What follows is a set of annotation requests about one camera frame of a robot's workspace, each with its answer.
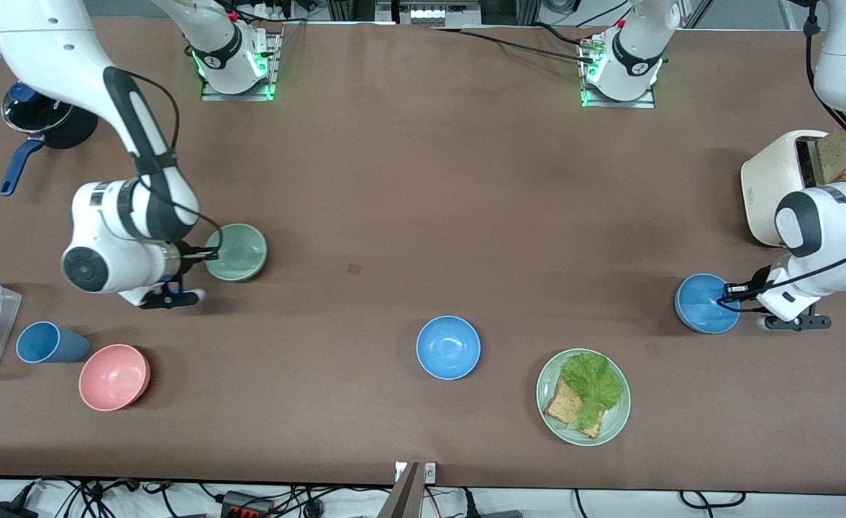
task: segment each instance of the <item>blue bowl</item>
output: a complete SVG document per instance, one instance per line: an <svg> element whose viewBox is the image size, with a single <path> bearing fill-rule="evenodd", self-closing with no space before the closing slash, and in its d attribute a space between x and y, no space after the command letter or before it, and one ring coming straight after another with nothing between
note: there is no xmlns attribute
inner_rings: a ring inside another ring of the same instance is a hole
<svg viewBox="0 0 846 518"><path fill-rule="evenodd" d="M683 280L676 292L676 314L682 322L697 332L719 335L730 331L740 320L738 312L721 308L717 299L723 297L726 282L712 274L696 274ZM739 302L727 302L739 308Z"/></svg>
<svg viewBox="0 0 846 518"><path fill-rule="evenodd" d="M427 373L440 380L467 376L480 360L480 337L463 318L436 317L417 335L417 360Z"/></svg>

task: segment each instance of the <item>toast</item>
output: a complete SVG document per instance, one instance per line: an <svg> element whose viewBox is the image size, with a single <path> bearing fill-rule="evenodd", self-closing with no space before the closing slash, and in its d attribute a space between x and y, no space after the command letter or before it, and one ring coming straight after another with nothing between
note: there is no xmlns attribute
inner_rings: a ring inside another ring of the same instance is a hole
<svg viewBox="0 0 846 518"><path fill-rule="evenodd" d="M547 403L545 413L549 417L554 417L564 424L570 424L572 420L577 419L577 413L583 406L583 400L570 387L564 383L563 378L558 378L558 386L554 389L554 396ZM586 434L590 439L596 439L599 436L599 429L601 429L601 415L605 411L599 412L599 420L596 421L595 426L590 429L580 430Z"/></svg>
<svg viewBox="0 0 846 518"><path fill-rule="evenodd" d="M846 179L846 131L840 129L825 135L817 142L817 156L822 183L833 183Z"/></svg>

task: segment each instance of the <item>blue pot handle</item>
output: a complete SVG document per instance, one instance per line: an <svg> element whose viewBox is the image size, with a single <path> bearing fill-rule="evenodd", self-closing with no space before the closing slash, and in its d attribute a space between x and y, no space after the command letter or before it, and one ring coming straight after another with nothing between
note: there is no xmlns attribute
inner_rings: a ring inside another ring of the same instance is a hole
<svg viewBox="0 0 846 518"><path fill-rule="evenodd" d="M4 180L1 181L0 194L2 196L11 196L11 194L14 194L27 158L29 155L41 150L44 145L45 143L42 141L42 138L30 137L14 151L14 156L11 157L11 164L8 165L8 171L4 174Z"/></svg>

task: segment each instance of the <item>brown table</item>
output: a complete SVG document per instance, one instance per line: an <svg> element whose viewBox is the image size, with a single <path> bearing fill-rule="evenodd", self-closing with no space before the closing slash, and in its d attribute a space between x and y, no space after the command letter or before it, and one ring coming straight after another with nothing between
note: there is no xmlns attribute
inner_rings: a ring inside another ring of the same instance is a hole
<svg viewBox="0 0 846 518"><path fill-rule="evenodd" d="M58 266L72 194L130 161L105 124L32 157L0 198L0 282L23 295L12 337L49 319L94 348L142 347L154 377L133 409L98 413L81 364L27 366L9 345L0 474L384 484L420 459L443 485L846 492L846 293L821 304L828 332L744 318L708 337L673 313L685 276L742 281L781 253L749 236L738 173L782 132L833 127L801 34L680 32L656 109L584 109L572 63L373 25L302 30L274 102L201 102L170 21L95 24L115 62L179 99L206 213L262 229L271 262L242 284L197 268L209 299L171 312L81 293ZM538 29L492 34L567 50ZM2 66L0 99L11 81ZM0 178L21 141L0 120ZM439 314L483 339L463 380L417 364ZM538 415L538 371L571 347L630 382L608 445L566 445Z"/></svg>

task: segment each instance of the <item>robotic arm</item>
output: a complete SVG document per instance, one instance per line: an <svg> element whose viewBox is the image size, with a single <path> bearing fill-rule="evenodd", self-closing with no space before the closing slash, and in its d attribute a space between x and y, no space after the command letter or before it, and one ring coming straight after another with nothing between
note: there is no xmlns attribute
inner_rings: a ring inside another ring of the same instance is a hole
<svg viewBox="0 0 846 518"><path fill-rule="evenodd" d="M846 0L825 4L829 29L814 88L821 101L846 112ZM775 211L775 228L791 253L750 282L728 285L725 299L755 298L775 320L795 322L820 298L846 291L846 181L788 194Z"/></svg>
<svg viewBox="0 0 846 518"><path fill-rule="evenodd" d="M269 73L266 30L229 19L212 0L151 0L180 27L203 79L222 94L247 91Z"/></svg>
<svg viewBox="0 0 846 518"><path fill-rule="evenodd" d="M82 1L0 0L0 53L35 91L109 122L137 170L133 179L95 181L75 193L61 262L68 280L143 308L202 299L182 285L166 289L204 258L182 240L196 224L196 194L138 86L101 49Z"/></svg>
<svg viewBox="0 0 846 518"><path fill-rule="evenodd" d="M616 101L634 101L647 91L663 64L663 50L682 19L678 0L631 0L623 27L593 37L601 47L586 81Z"/></svg>

